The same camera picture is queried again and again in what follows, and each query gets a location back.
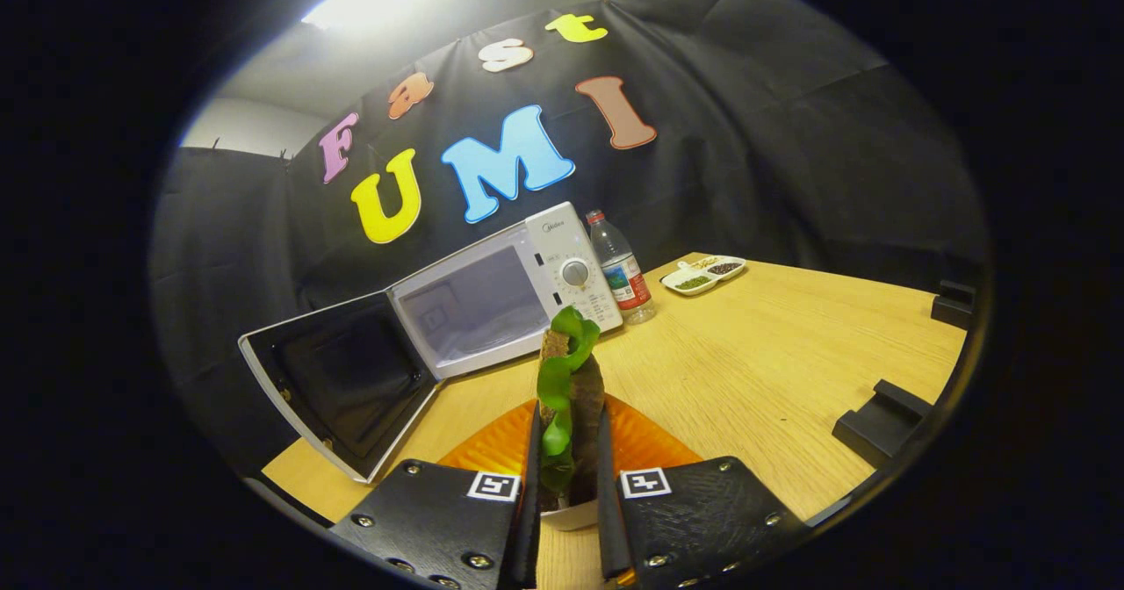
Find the bottle label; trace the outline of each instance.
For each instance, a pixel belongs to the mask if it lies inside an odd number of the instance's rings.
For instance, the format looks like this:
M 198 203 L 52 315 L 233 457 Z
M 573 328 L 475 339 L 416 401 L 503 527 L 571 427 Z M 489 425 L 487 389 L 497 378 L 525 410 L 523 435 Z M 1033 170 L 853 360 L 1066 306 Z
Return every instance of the bottle label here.
M 636 309 L 652 298 L 647 291 L 647 284 L 644 282 L 644 275 L 640 273 L 640 266 L 636 265 L 636 257 L 629 256 L 602 271 L 605 271 L 606 281 L 609 282 L 609 289 L 613 290 L 613 298 L 616 299 L 620 309 Z

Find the wooden table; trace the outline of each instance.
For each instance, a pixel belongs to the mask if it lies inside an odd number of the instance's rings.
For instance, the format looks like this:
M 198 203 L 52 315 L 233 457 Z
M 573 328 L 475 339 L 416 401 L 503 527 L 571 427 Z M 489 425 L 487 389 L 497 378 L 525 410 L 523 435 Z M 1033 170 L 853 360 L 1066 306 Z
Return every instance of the wooden table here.
M 963 345 L 963 330 L 928 317 L 933 294 L 906 287 L 750 262 L 744 274 L 682 297 L 659 283 L 674 269 L 667 263 L 644 275 L 653 319 L 601 335 L 593 353 L 605 390 L 704 459 L 742 459 L 805 519 L 873 472 L 832 436 L 835 420 L 865 403 L 879 379 L 932 403 Z M 534 399 L 536 370 L 528 355 L 451 379 L 387 470 L 405 459 L 436 462 Z M 303 439 L 263 471 L 333 521 L 372 489 Z M 545 590 L 599 586 L 597 527 L 560 533 L 544 525 L 538 581 Z

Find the microwave button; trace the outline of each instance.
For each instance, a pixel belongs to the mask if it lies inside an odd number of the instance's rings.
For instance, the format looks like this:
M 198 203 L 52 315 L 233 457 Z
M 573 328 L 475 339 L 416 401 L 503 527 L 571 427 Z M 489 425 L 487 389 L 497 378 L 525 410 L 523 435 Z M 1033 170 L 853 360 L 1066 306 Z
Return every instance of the microwave button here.
M 589 266 L 582 258 L 570 258 L 562 263 L 562 280 L 573 287 L 582 287 L 589 279 Z

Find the blue letter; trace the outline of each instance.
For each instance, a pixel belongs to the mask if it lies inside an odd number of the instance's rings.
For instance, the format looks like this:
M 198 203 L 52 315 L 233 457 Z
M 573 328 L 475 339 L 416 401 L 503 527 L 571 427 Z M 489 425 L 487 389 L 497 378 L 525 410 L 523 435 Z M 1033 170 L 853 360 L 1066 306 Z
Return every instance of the blue letter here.
M 542 112 L 542 107 L 526 106 L 507 115 L 499 151 L 474 138 L 463 138 L 441 155 L 441 162 L 452 165 L 461 181 L 469 205 L 465 221 L 478 223 L 499 210 L 497 199 L 484 193 L 484 182 L 507 199 L 517 197 L 520 161 L 527 170 L 523 185 L 529 191 L 541 191 L 573 173 L 573 161 L 559 154 L 538 121 Z

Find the orange plate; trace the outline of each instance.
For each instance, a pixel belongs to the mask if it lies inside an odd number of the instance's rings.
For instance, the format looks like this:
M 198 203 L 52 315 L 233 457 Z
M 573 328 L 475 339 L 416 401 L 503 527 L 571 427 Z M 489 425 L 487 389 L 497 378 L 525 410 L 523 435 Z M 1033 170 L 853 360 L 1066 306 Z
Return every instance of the orange plate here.
M 523 474 L 536 405 L 537 399 L 531 399 L 500 415 L 470 435 L 437 464 L 478 472 Z M 620 399 L 606 393 L 605 406 L 609 409 L 615 471 L 667 469 L 703 460 Z

